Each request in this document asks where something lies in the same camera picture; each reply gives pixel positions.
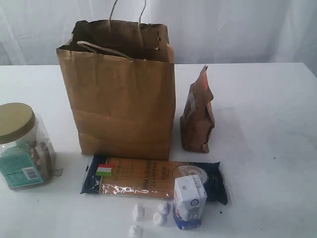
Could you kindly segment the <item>clear nut jar gold lid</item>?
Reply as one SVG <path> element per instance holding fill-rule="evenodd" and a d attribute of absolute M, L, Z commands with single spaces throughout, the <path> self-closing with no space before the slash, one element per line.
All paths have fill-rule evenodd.
<path fill-rule="evenodd" d="M 41 116 L 25 103 L 0 107 L 0 175 L 11 190 L 43 186 L 56 155 Z"/>

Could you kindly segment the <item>brown paper bag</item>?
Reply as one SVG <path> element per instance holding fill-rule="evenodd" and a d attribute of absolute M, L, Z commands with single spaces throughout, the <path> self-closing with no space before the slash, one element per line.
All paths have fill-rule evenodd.
<path fill-rule="evenodd" d="M 166 25 L 81 20 L 56 53 L 83 154 L 169 158 L 176 93 Z"/>

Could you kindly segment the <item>brown stand-up pouch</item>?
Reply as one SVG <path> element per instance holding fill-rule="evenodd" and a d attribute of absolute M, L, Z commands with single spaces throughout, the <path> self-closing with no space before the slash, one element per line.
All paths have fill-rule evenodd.
<path fill-rule="evenodd" d="M 180 117 L 181 142 L 186 151 L 208 153 L 209 138 L 215 127 L 211 107 L 213 94 L 204 65 L 197 80 L 190 85 L 185 108 Z"/>

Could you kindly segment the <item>spaghetti packet dark blue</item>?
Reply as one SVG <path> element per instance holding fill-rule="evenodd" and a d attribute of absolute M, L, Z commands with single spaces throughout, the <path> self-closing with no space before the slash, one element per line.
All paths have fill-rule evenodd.
<path fill-rule="evenodd" d="M 226 205 L 228 197 L 219 165 L 95 155 L 86 168 L 81 193 L 172 198 L 176 178 L 199 175 L 207 200 Z"/>

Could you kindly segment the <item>white crumpled wad upper right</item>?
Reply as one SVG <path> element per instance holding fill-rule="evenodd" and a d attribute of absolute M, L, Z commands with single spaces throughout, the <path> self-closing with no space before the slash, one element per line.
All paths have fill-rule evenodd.
<path fill-rule="evenodd" d="M 170 212 L 170 203 L 167 201 L 164 201 L 158 205 L 158 210 L 163 215 L 168 215 Z"/>

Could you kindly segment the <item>white crumpled wad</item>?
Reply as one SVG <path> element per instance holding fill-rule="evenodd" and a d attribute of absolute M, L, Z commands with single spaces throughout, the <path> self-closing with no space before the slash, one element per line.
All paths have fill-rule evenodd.
<path fill-rule="evenodd" d="M 143 228 L 139 225 L 132 225 L 129 228 L 129 237 L 130 238 L 141 238 L 143 234 Z"/>
<path fill-rule="evenodd" d="M 161 227 L 166 223 L 167 216 L 161 212 L 155 212 L 153 215 L 153 224 Z"/>
<path fill-rule="evenodd" d="M 167 201 L 164 201 L 158 205 L 158 210 L 163 215 L 168 215 L 170 212 L 170 203 Z"/>
<path fill-rule="evenodd" d="M 135 222 L 143 219 L 145 214 L 145 209 L 142 205 L 140 204 L 135 204 L 133 211 L 132 211 L 132 218 Z"/>

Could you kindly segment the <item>white crumpled wad upper left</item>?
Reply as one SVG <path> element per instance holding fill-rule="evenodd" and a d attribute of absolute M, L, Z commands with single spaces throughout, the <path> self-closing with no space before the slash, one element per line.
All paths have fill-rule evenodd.
<path fill-rule="evenodd" d="M 132 218 L 135 222 L 143 219 L 145 214 L 145 209 L 142 205 L 140 204 L 135 204 L 133 211 L 132 211 Z"/>

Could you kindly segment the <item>white crumpled wad lower right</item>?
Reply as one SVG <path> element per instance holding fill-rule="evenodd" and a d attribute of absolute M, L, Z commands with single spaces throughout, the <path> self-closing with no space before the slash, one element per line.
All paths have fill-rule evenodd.
<path fill-rule="evenodd" d="M 153 215 L 153 224 L 161 227 L 166 223 L 167 216 L 161 212 L 155 212 Z"/>

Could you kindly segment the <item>white crumpled wad bottom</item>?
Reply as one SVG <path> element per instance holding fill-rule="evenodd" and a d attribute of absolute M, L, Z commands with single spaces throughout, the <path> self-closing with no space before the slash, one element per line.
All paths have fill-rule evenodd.
<path fill-rule="evenodd" d="M 141 238 L 143 234 L 143 228 L 139 225 L 132 225 L 129 228 L 129 237 L 130 238 Z"/>

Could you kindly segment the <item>clear plastic scrap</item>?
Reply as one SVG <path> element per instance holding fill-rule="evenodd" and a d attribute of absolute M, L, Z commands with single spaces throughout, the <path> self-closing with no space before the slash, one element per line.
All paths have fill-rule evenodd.
<path fill-rule="evenodd" d="M 60 177 L 60 176 L 62 176 L 62 174 L 63 174 L 63 168 L 60 168 L 60 169 L 55 168 L 53 170 L 53 175 L 55 177 Z"/>

